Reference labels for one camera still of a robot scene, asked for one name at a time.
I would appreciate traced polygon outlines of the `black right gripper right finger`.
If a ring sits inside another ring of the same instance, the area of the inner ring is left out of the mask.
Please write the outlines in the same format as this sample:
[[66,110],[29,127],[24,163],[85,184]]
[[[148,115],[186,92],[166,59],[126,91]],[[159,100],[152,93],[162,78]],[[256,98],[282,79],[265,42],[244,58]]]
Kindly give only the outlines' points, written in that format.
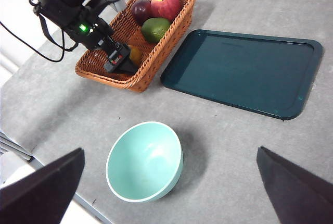
[[332,183],[264,146],[257,165],[280,223],[332,223]]

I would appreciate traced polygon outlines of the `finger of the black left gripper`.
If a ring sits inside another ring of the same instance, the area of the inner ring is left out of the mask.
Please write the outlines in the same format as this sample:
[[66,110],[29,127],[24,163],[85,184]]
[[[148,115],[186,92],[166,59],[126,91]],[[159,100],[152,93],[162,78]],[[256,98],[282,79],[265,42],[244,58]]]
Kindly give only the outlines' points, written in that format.
[[104,69],[108,73],[135,74],[138,67],[131,61],[130,53],[131,49],[126,44],[116,42],[107,53]]

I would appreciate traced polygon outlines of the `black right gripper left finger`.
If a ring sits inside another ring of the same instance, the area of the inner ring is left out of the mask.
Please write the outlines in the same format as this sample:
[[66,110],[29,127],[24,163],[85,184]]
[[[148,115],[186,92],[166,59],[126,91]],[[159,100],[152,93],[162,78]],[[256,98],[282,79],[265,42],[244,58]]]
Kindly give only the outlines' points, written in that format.
[[84,151],[77,148],[1,189],[1,223],[60,223],[84,165]]

